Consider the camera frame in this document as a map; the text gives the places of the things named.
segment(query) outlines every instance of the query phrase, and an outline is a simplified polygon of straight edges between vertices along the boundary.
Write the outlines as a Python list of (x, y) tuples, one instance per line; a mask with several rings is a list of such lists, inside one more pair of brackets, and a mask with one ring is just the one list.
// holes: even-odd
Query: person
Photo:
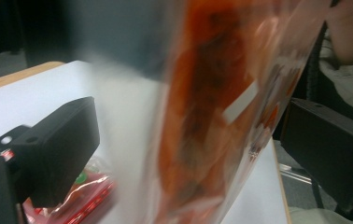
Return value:
[[(326, 18), (327, 33), (319, 55), (319, 69), (345, 103), (353, 107), (353, 0), (340, 0)], [(326, 209), (289, 209), (292, 224), (353, 224)]]

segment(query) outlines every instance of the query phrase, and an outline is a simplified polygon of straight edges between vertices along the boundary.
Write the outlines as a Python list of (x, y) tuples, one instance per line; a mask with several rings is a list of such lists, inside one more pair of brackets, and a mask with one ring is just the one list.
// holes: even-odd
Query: gray floor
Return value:
[[(10, 52), (0, 54), (0, 77), (20, 71), (24, 68), (26, 68), (26, 62), (23, 51), (17, 54), (11, 54)], [(299, 164), (288, 155), (277, 141), (275, 142), (275, 149), (279, 163), (291, 167), (299, 167)], [(286, 176), (282, 176), (282, 179), (289, 206), (305, 209), (317, 207), (309, 184)], [(333, 210), (335, 208), (334, 200), (323, 191), (321, 192), (321, 196), (325, 208)]]

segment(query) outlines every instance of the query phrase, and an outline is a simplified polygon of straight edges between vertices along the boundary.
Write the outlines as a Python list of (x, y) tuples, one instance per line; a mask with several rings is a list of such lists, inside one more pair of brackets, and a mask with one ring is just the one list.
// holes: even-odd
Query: wooden table edge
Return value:
[(270, 141), (272, 141), (272, 144), (273, 144), (273, 152), (274, 152), (274, 156), (275, 156), (275, 165), (276, 165), (276, 169), (277, 169), (277, 172), (278, 172), (278, 183), (279, 183), (279, 187), (281, 188), (282, 201), (284, 203), (285, 213), (286, 213), (286, 216), (287, 216), (287, 221), (288, 221), (288, 224), (292, 224), (292, 221), (290, 219), (290, 214), (289, 214), (287, 196), (285, 195), (284, 184), (282, 182), (281, 172), (279, 170), (278, 158), (276, 157), (275, 144), (274, 144), (273, 138), (271, 138)]
[(6, 86), (7, 84), (22, 80), (26, 77), (31, 77), (38, 73), (50, 70), (52, 68), (58, 67), (63, 65), (64, 63), (61, 62), (49, 62), (49, 63), (42, 63), (35, 67), (30, 67), (24, 69), (20, 72), (12, 73), (10, 75), (6, 75), (4, 77), (0, 77), (0, 87)]

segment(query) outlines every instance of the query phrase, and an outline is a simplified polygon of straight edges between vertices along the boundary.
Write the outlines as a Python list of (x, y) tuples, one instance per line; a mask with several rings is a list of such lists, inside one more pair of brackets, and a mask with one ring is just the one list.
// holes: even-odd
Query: plastic bag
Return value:
[(32, 224), (78, 224), (113, 193), (115, 182), (109, 169), (92, 157), (68, 192), (64, 203), (52, 208), (33, 208), (30, 199), (23, 208)]
[[(170, 50), (164, 50), (165, 59), (151, 61), (166, 61), (152, 141), (133, 145), (135, 139), (145, 138), (137, 137), (142, 125), (131, 122), (139, 122), (134, 116), (109, 135), (124, 139), (111, 147), (112, 157), (118, 158), (118, 184), (123, 185), (119, 201), (127, 220), (123, 223), (221, 222), (280, 120), (331, 3), (180, 2), (183, 9), (173, 14), (178, 22), (170, 22), (174, 26), (169, 29), (175, 29), (172, 41), (163, 41), (171, 43)], [(154, 85), (144, 78), (122, 76), (120, 70), (139, 74), (128, 65), (119, 69), (111, 64), (104, 77), (118, 75), (108, 81), (110, 85), (98, 81), (105, 86), (103, 101), (111, 102), (107, 112), (114, 120), (109, 126), (118, 126), (118, 116), (132, 115), (131, 108), (140, 104), (125, 98), (139, 90), (138, 84)], [(145, 88), (139, 91), (152, 95)], [(133, 133), (125, 131), (129, 125), (136, 125)]]

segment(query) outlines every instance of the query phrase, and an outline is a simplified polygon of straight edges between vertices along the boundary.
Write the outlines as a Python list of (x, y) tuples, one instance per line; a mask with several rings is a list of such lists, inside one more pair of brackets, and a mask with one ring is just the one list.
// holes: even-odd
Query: red food package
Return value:
[(111, 197), (115, 183), (108, 168), (91, 158), (68, 192), (64, 203), (52, 208), (33, 208), (27, 199), (23, 208), (32, 224), (78, 224), (103, 200)]

